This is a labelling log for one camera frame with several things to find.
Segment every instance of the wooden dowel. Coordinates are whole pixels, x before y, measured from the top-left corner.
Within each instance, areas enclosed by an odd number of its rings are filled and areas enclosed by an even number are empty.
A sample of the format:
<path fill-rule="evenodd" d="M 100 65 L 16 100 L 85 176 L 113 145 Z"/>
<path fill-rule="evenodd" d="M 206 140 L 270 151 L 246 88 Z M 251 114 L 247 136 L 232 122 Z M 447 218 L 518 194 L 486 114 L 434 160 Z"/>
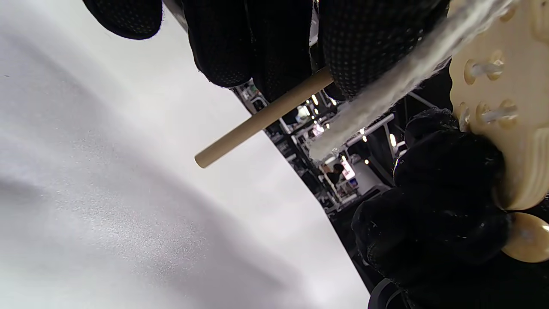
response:
<path fill-rule="evenodd" d="M 332 82 L 328 68 L 323 68 L 292 90 L 269 104 L 257 114 L 234 128 L 232 131 L 215 141 L 208 148 L 198 153 L 194 160 L 202 168 L 208 167 L 229 151 L 245 142 L 257 132 L 265 129 L 280 117 L 289 113 L 299 104 L 305 102 L 311 95 L 321 91 Z"/>

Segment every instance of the gloved finger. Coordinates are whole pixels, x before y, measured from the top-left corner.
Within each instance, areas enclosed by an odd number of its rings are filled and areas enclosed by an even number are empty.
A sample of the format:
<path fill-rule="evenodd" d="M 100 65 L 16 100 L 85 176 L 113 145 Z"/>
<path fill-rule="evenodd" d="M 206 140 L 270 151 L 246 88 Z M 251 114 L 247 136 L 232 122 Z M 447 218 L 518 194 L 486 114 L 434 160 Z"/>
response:
<path fill-rule="evenodd" d="M 430 108 L 415 115 L 406 124 L 404 140 L 406 147 L 411 148 L 415 143 L 437 131 L 459 131 L 460 124 L 449 109 Z"/>
<path fill-rule="evenodd" d="M 318 27 L 318 40 L 317 43 L 311 46 L 310 53 L 311 58 L 316 69 L 324 68 L 326 66 L 326 60 L 324 59 L 324 50 L 322 43 L 322 27 Z M 339 90 L 335 83 L 329 84 L 324 88 L 325 93 L 332 99 L 338 101 L 344 101 L 345 96 Z"/>
<path fill-rule="evenodd" d="M 468 172 L 476 176 L 485 171 Z M 409 236 L 443 245 L 463 262 L 482 264 L 499 254 L 509 239 L 511 216 L 494 204 L 490 192 L 436 184 L 412 184 L 400 190 Z"/>
<path fill-rule="evenodd" d="M 436 272 L 429 247 L 409 237 L 403 192 L 396 187 L 357 209 L 351 224 L 362 258 L 401 288 Z"/>
<path fill-rule="evenodd" d="M 183 0 L 197 68 L 214 84 L 234 87 L 251 78 L 251 35 L 245 0 Z"/>
<path fill-rule="evenodd" d="M 248 0 L 255 86 L 274 101 L 311 75 L 311 0 Z"/>
<path fill-rule="evenodd" d="M 403 59 L 446 16 L 449 0 L 322 0 L 326 63 L 347 98 Z"/>
<path fill-rule="evenodd" d="M 437 131 L 399 158 L 394 179 L 397 186 L 424 183 L 490 195 L 504 167 L 503 154 L 486 137 Z"/>
<path fill-rule="evenodd" d="M 83 1 L 103 27 L 125 38 L 151 38 L 162 23 L 162 0 Z"/>

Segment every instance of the gloved hand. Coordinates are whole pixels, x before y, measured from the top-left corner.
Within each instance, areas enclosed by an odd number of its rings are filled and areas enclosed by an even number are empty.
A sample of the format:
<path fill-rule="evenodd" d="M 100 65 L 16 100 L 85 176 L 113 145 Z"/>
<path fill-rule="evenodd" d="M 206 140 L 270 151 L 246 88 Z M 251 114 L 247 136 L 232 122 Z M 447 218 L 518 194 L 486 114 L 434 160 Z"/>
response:
<path fill-rule="evenodd" d="M 502 153 L 460 132 L 444 110 L 418 114 L 405 136 L 397 187 L 364 202 L 353 218 L 365 261 L 398 285 L 412 308 L 545 308 L 549 262 L 501 252 L 512 223 L 491 197 Z M 529 212 L 546 220 L 546 204 Z"/>
<path fill-rule="evenodd" d="M 83 0 L 109 31 L 135 40 L 160 29 L 161 0 Z M 446 16 L 449 0 L 179 0 L 198 69 L 214 84 L 250 78 L 273 101 L 327 65 L 337 100 L 353 98 Z M 309 51 L 313 7 L 318 46 Z"/>

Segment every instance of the ceiling light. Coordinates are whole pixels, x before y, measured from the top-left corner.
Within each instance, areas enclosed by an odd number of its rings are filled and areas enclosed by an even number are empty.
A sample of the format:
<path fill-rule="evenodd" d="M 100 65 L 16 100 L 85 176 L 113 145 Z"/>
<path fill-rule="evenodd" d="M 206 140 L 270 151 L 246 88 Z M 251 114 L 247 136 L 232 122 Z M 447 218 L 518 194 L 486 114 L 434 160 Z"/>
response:
<path fill-rule="evenodd" d="M 396 138 L 393 134 L 389 134 L 389 139 L 391 140 L 391 146 L 396 147 Z"/>

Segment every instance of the dotted grip glove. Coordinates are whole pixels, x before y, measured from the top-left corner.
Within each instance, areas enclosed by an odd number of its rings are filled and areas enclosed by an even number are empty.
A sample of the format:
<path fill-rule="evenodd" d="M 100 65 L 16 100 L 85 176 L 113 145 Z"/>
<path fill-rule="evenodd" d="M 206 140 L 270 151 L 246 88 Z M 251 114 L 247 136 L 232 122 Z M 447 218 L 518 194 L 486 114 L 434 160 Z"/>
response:
<path fill-rule="evenodd" d="M 449 0 L 178 0 L 197 68 L 214 84 L 250 78 L 273 101 L 312 73 L 309 32 L 320 29 L 314 59 L 335 85 L 327 93 L 353 98 L 407 55 L 446 16 Z M 83 0 L 109 31 L 134 40 L 160 29 L 161 0 Z"/>

